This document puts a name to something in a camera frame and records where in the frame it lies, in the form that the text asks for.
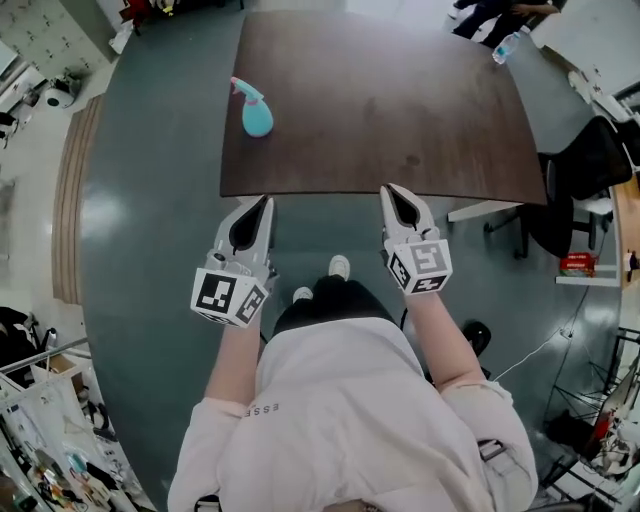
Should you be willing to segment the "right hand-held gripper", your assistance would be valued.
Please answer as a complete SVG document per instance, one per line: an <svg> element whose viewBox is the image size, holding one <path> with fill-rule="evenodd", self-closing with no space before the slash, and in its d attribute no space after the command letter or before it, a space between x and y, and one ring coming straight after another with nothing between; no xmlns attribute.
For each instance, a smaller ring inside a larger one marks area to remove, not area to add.
<svg viewBox="0 0 640 512"><path fill-rule="evenodd" d="M441 291L453 274L446 239L420 197L393 184L380 188L386 268L405 296Z"/></svg>

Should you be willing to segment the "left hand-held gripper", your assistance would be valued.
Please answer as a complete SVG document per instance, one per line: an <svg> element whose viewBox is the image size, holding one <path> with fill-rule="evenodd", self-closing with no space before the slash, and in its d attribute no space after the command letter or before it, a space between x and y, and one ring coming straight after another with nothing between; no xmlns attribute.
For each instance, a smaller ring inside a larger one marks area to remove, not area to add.
<svg viewBox="0 0 640 512"><path fill-rule="evenodd" d="M275 201L261 195L220 223L216 248L196 270L190 309L224 325L247 328L270 296L278 274L269 259Z"/></svg>

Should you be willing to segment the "teal spray bottle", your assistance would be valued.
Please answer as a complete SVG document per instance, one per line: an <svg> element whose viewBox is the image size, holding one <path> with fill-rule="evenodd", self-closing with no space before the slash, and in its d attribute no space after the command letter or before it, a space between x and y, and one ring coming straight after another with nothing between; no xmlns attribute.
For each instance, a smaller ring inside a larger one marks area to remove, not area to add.
<svg viewBox="0 0 640 512"><path fill-rule="evenodd" d="M231 77L233 93L244 95L242 107L242 126L253 138L267 136L274 127L272 112L264 100L264 95L244 80Z"/></svg>

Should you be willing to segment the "clear plastic water bottle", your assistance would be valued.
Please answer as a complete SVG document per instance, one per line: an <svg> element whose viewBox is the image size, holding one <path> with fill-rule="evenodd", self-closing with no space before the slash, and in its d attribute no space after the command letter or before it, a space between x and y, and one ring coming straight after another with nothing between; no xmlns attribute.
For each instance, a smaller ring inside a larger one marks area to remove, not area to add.
<svg viewBox="0 0 640 512"><path fill-rule="evenodd" d="M507 58L517 48L521 35L518 32L507 35L493 50L492 58L498 65L502 65L506 62Z"/></svg>

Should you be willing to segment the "person's left forearm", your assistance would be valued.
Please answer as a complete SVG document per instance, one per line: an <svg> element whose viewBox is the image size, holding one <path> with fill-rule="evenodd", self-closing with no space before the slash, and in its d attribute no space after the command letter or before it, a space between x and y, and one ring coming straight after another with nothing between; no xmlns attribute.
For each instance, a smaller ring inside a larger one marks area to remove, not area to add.
<svg viewBox="0 0 640 512"><path fill-rule="evenodd" d="M261 352L261 319L248 327L226 326L204 397L248 406L255 397Z"/></svg>

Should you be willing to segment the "person's right forearm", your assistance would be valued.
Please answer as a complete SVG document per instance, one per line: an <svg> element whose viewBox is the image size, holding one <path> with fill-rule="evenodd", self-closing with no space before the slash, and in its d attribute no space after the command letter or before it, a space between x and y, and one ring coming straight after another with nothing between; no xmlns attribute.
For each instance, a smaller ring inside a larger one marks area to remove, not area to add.
<svg viewBox="0 0 640 512"><path fill-rule="evenodd" d="M408 315L436 389L481 382L485 375L468 340L437 293L405 298Z"/></svg>

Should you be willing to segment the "dark brown wooden table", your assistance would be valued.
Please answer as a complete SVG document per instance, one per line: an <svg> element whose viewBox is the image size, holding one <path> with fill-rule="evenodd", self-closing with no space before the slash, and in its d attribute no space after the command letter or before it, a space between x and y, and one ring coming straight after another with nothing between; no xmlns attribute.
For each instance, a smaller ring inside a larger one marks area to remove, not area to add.
<svg viewBox="0 0 640 512"><path fill-rule="evenodd" d="M219 191L377 193L542 205L533 133L516 83L488 48L346 12L246 16L233 74L264 96L272 131L242 127L231 96Z"/></svg>

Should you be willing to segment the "person's black trousers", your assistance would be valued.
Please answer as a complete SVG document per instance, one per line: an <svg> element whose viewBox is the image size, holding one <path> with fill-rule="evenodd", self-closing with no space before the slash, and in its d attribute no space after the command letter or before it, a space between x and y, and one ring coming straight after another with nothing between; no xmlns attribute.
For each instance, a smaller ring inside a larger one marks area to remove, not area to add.
<svg viewBox="0 0 640 512"><path fill-rule="evenodd" d="M395 323L382 303L361 283L337 275L316 281L310 298L296 298L278 318L273 335L318 323L381 318Z"/></svg>

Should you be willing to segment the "black round stool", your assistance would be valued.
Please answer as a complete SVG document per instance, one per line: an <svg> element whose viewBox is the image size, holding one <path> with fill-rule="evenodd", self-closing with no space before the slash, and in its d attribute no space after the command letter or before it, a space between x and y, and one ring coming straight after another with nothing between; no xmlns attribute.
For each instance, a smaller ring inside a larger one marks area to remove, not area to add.
<svg viewBox="0 0 640 512"><path fill-rule="evenodd" d="M490 329L478 320L466 322L462 333L477 356L484 352L492 337Z"/></svg>

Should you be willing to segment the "black office chair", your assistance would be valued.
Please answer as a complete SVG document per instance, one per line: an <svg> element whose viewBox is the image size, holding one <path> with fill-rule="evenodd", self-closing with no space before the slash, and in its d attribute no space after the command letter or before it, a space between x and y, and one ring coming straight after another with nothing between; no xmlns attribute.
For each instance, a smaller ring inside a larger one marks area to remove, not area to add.
<svg viewBox="0 0 640 512"><path fill-rule="evenodd" d="M592 118L576 138L558 153L538 155L545 184L547 204L523 204L499 224L487 223L484 232L493 233L514 220L520 222L521 248L514 257L528 256L534 239L548 253L564 258L569 254L572 235L589 235L589 247L596 241L596 215L588 222L574 219L575 203L595 198L612 186L633 176L633 156L640 156L640 124L635 120L610 121Z"/></svg>

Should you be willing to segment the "red box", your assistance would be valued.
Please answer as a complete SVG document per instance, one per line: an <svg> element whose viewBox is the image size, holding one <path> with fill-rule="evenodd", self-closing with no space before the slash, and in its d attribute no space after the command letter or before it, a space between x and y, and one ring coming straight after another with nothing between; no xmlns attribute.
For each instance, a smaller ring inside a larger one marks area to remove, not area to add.
<svg viewBox="0 0 640 512"><path fill-rule="evenodd" d="M559 274L563 277L593 278L599 257L590 252L570 252L560 259Z"/></svg>

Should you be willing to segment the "person's white shirt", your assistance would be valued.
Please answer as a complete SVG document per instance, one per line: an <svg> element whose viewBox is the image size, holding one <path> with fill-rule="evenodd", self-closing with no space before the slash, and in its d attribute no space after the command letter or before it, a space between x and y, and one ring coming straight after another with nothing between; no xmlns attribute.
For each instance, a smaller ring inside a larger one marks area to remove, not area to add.
<svg viewBox="0 0 640 512"><path fill-rule="evenodd" d="M286 331L266 346L256 395L197 404L169 512L214 495L223 512L521 512L538 488L511 396L467 380L437 390L379 318Z"/></svg>

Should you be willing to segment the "white round appliance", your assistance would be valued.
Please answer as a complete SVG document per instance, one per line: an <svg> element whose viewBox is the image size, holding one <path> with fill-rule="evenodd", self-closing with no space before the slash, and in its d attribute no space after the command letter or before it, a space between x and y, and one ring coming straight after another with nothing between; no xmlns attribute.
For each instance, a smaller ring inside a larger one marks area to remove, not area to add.
<svg viewBox="0 0 640 512"><path fill-rule="evenodd" d="M73 94L53 87L45 91L44 99L48 107L56 109L66 109L75 102Z"/></svg>

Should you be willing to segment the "black metal stand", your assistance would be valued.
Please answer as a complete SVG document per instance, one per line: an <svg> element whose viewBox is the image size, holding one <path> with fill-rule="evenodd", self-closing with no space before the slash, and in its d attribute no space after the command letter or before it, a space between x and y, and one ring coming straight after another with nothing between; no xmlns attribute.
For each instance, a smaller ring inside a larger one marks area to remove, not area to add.
<svg viewBox="0 0 640 512"><path fill-rule="evenodd" d="M620 327L609 366L588 369L598 378L594 391L553 386L564 409L546 415L543 433L589 472L621 482L640 465L640 330Z"/></svg>

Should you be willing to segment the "cluttered white workbench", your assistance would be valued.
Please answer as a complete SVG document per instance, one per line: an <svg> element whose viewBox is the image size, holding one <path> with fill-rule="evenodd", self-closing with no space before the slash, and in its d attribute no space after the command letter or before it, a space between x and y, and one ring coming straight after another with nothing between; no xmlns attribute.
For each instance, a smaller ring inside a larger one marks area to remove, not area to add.
<svg viewBox="0 0 640 512"><path fill-rule="evenodd" d="M0 499L15 512L157 512L84 339L0 368Z"/></svg>

